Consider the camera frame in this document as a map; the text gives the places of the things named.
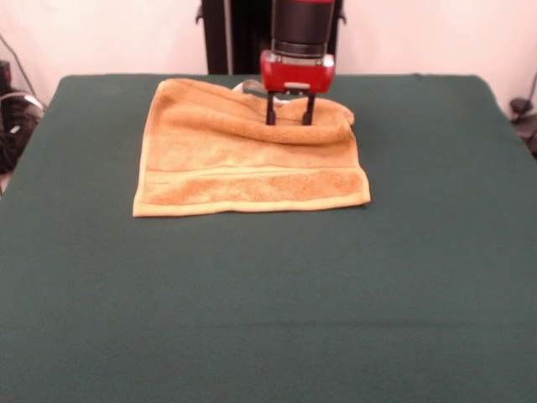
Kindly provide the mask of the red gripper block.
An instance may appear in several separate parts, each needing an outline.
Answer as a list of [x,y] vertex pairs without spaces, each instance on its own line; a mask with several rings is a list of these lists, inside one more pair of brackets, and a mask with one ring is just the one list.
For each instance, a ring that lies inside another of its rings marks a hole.
[[326,54],[320,59],[293,58],[265,50],[260,56],[262,83],[268,91],[266,124],[275,125],[276,93],[307,92],[308,100],[302,125],[311,125],[316,94],[327,93],[335,75],[335,59]]

